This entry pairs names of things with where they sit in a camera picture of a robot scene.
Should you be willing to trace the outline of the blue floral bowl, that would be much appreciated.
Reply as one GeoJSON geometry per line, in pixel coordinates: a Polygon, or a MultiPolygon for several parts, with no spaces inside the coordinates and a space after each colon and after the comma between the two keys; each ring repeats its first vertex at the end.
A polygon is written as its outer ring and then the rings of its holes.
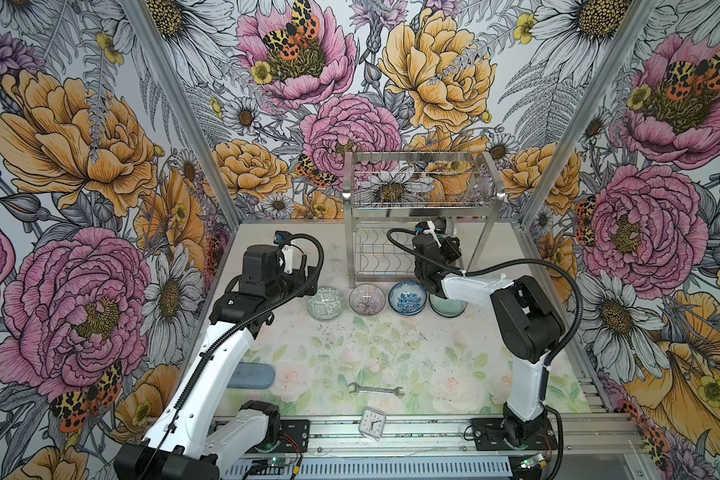
{"type": "Polygon", "coordinates": [[[428,302],[427,290],[416,281],[396,283],[388,293],[388,304],[402,316],[415,316],[424,310],[428,302]]]}

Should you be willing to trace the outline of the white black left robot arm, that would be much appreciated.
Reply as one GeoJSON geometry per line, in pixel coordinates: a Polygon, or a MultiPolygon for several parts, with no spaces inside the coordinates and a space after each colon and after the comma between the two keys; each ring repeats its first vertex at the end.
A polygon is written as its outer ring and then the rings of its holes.
{"type": "Polygon", "coordinates": [[[276,406],[244,405],[221,429],[210,429],[229,382],[261,328],[288,302],[316,291],[325,253],[310,235],[317,262],[293,264],[296,235],[279,231],[272,245],[252,245],[242,271],[215,301],[197,356],[164,412],[138,444],[125,444],[113,465],[120,479],[218,479],[254,447],[280,436],[276,406]]]}

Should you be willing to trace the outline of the steel open-end wrench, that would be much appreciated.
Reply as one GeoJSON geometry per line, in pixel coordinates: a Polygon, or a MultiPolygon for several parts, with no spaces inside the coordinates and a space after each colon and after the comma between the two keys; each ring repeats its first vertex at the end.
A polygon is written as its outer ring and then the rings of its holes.
{"type": "Polygon", "coordinates": [[[373,387],[373,386],[360,385],[356,382],[352,382],[348,385],[348,391],[352,395],[358,395],[360,393],[369,393],[369,394],[393,395],[397,398],[402,398],[405,396],[405,392],[402,387],[395,387],[395,388],[373,387]]]}

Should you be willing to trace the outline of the aluminium front rail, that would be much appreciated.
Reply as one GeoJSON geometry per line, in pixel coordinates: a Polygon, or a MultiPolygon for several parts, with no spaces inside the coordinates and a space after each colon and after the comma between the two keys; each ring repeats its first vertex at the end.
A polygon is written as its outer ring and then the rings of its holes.
{"type": "MultiPolygon", "coordinates": [[[[469,431],[475,415],[389,415],[380,441],[358,432],[360,417],[304,416],[311,422],[306,456],[407,457],[483,454],[523,455],[557,452],[572,455],[618,455],[643,453],[643,439],[625,414],[604,412],[563,414],[563,440],[551,451],[478,451],[469,431]]],[[[557,437],[555,417],[548,416],[557,437]]]]}

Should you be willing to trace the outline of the green circuit board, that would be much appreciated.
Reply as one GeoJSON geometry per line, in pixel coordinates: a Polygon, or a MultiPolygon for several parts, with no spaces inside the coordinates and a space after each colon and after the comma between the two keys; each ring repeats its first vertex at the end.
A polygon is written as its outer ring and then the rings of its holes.
{"type": "Polygon", "coordinates": [[[251,465],[253,475],[281,475],[289,469],[289,464],[282,458],[255,460],[251,465]]]}
{"type": "Polygon", "coordinates": [[[521,469],[534,469],[534,468],[544,468],[547,464],[546,458],[544,454],[536,454],[530,457],[526,457],[519,463],[519,468],[521,469]]]}

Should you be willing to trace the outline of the pale green patterned bowl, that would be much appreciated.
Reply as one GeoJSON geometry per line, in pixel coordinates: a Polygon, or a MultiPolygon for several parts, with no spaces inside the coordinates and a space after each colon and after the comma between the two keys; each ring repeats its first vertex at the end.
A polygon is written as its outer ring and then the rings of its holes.
{"type": "Polygon", "coordinates": [[[328,322],[337,319],[346,309],[343,292],[334,287],[320,287],[308,300],[308,314],[315,320],[328,322]]]}

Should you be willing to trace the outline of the aluminium corner post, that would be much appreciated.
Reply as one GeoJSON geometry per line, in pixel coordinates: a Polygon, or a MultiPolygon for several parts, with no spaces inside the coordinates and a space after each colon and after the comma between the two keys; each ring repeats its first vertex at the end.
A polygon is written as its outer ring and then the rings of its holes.
{"type": "Polygon", "coordinates": [[[656,1],[633,1],[625,15],[622,25],[616,32],[611,46],[606,50],[603,64],[593,72],[581,101],[574,110],[564,134],[558,142],[545,172],[529,196],[519,217],[520,225],[528,227],[540,207],[545,203],[552,188],[579,141],[580,135],[597,109],[596,102],[606,93],[625,58],[633,51],[638,36],[655,9],[656,1]]]}
{"type": "Polygon", "coordinates": [[[194,115],[184,85],[172,65],[172,57],[163,45],[146,3],[144,1],[126,1],[123,9],[149,60],[153,75],[163,88],[178,123],[187,137],[188,144],[208,179],[227,224],[233,232],[236,232],[240,226],[236,207],[212,156],[207,139],[194,115]]]}

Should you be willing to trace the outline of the right aluminium corner post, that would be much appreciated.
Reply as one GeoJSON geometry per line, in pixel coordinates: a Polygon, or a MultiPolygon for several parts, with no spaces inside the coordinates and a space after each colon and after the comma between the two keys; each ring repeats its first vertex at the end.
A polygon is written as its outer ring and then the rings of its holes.
{"type": "Polygon", "coordinates": [[[540,207],[545,203],[552,188],[579,141],[580,135],[597,109],[596,102],[606,93],[625,58],[633,51],[638,36],[655,9],[656,1],[633,1],[625,15],[622,25],[616,32],[611,46],[606,50],[603,64],[593,72],[581,101],[574,110],[564,134],[558,142],[545,172],[529,196],[519,217],[520,225],[528,227],[540,207]]]}

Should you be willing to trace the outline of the small white square clock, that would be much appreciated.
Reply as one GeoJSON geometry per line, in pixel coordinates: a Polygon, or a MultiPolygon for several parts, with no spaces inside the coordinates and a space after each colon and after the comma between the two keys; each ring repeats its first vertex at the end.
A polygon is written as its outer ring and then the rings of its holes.
{"type": "Polygon", "coordinates": [[[373,408],[366,408],[358,424],[358,432],[361,436],[380,441],[383,437],[387,415],[373,408]]]}

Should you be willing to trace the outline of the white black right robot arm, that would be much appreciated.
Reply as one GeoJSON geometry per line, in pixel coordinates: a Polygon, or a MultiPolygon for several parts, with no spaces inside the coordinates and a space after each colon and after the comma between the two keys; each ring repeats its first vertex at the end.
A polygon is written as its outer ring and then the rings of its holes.
{"type": "Polygon", "coordinates": [[[501,339],[514,357],[502,438],[513,448],[528,444],[545,429],[549,364],[563,338],[564,322],[535,278],[508,279],[505,270],[541,262],[512,259],[468,272],[456,267],[458,238],[441,233],[432,222],[417,224],[411,235],[414,273],[429,294],[493,309],[501,339]]]}

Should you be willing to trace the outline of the steel two-tier dish rack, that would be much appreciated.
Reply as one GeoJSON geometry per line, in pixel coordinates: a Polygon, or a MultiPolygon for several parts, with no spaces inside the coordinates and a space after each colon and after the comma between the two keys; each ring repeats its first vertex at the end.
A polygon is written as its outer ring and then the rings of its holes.
{"type": "Polygon", "coordinates": [[[355,152],[344,155],[341,198],[349,285],[414,277],[414,258],[386,237],[393,227],[446,220],[454,234],[475,223],[456,264],[477,267],[507,200],[501,175],[485,154],[465,152],[355,152]]]}

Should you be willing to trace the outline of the pink striped bowl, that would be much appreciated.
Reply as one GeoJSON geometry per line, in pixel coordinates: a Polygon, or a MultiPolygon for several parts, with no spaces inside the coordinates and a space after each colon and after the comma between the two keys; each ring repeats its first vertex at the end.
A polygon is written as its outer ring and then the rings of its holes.
{"type": "Polygon", "coordinates": [[[359,284],[350,292],[349,305],[360,316],[374,316],[385,308],[386,295],[374,284],[359,284]]]}

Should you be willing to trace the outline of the mint green striped bowl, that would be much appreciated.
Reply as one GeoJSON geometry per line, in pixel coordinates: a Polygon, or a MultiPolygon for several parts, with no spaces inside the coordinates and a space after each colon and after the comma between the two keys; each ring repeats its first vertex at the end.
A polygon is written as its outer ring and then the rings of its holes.
{"type": "Polygon", "coordinates": [[[464,313],[467,303],[461,300],[452,300],[431,295],[428,299],[432,310],[444,318],[456,318],[464,313]]]}

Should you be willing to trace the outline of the left aluminium corner post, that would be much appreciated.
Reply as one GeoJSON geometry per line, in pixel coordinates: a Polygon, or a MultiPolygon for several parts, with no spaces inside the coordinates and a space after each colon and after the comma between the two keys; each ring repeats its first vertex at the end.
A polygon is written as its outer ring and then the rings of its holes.
{"type": "Polygon", "coordinates": [[[212,156],[207,139],[194,115],[184,85],[172,65],[172,57],[163,45],[146,3],[144,1],[126,1],[123,9],[149,60],[153,75],[163,88],[178,123],[187,137],[188,144],[208,179],[227,224],[233,232],[236,232],[240,226],[236,207],[212,156]]]}

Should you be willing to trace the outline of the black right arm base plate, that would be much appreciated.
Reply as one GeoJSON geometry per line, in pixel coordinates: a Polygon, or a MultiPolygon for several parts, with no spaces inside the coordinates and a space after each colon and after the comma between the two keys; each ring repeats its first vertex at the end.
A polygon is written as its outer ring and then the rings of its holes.
{"type": "Polygon", "coordinates": [[[477,417],[469,431],[478,451],[551,451],[558,446],[552,424],[545,414],[524,422],[514,417],[477,417]]]}

